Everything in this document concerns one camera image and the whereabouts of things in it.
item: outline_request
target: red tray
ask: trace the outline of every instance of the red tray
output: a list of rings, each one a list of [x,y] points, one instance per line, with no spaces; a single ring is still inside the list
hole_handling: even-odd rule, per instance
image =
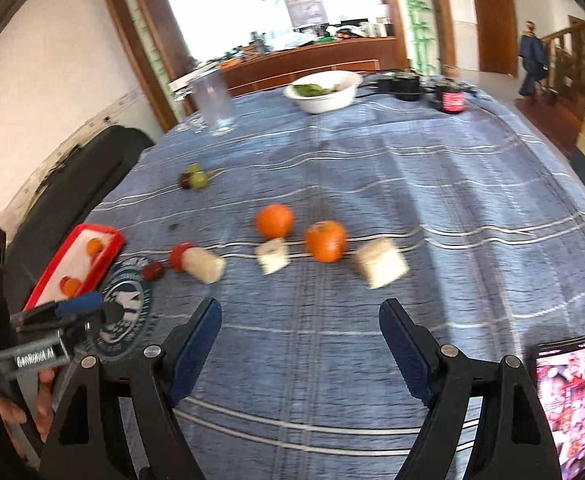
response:
[[[104,249],[94,260],[86,253],[86,244],[91,238],[99,238],[104,244]],[[95,290],[124,242],[124,235],[113,227],[79,224],[64,240],[44,270],[24,310],[30,310],[49,301],[67,300],[60,289],[60,281],[64,276],[81,280],[76,296]]]

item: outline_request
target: person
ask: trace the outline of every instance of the person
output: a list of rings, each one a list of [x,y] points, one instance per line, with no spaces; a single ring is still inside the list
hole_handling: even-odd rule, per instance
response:
[[[54,370],[42,370],[39,372],[39,392],[35,402],[36,415],[34,416],[34,423],[37,426],[37,431],[42,438],[42,442],[46,441],[50,426],[52,425],[52,393],[50,388],[54,381]],[[26,414],[14,402],[8,400],[6,397],[0,395],[0,415],[4,421],[4,426],[8,432],[8,436],[15,447],[16,452],[20,457],[24,457],[24,452],[19,447],[19,444],[13,438],[8,422],[16,422],[23,424],[26,421]]]
[[[568,381],[557,368],[551,368],[547,375],[538,381],[541,406],[546,413],[551,431],[561,430],[567,403],[566,385]]]
[[[526,22],[526,30],[519,41],[519,57],[522,58],[526,77],[519,95],[535,100],[535,84],[548,77],[548,54],[543,42],[535,36],[536,25]]]

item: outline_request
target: wooden door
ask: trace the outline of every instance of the wooden door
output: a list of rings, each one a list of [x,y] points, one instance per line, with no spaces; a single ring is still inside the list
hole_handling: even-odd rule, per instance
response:
[[[517,76],[519,68],[514,0],[475,0],[479,70]]]
[[[570,47],[573,57],[573,91],[585,97],[585,20],[569,16],[572,31]]]

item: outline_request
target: phone screen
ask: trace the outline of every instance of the phone screen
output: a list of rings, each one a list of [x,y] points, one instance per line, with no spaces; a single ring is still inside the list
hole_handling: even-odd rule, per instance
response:
[[[563,480],[585,469],[585,340],[540,348],[537,394],[553,432]]]

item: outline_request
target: orange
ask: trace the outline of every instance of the orange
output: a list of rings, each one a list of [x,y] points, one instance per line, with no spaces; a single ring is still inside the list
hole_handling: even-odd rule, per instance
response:
[[[285,238],[293,228],[295,215],[284,204],[271,204],[255,215],[255,227],[266,240]]]
[[[318,262],[336,262],[346,251],[347,236],[342,224],[324,220],[311,225],[306,231],[306,247]]]
[[[81,286],[81,280],[79,278],[70,278],[68,276],[64,276],[60,280],[60,289],[64,293],[67,298],[74,298],[75,294],[79,290]]]
[[[101,251],[104,250],[104,243],[99,238],[90,238],[86,244],[86,252],[88,256],[93,258],[97,256]]]

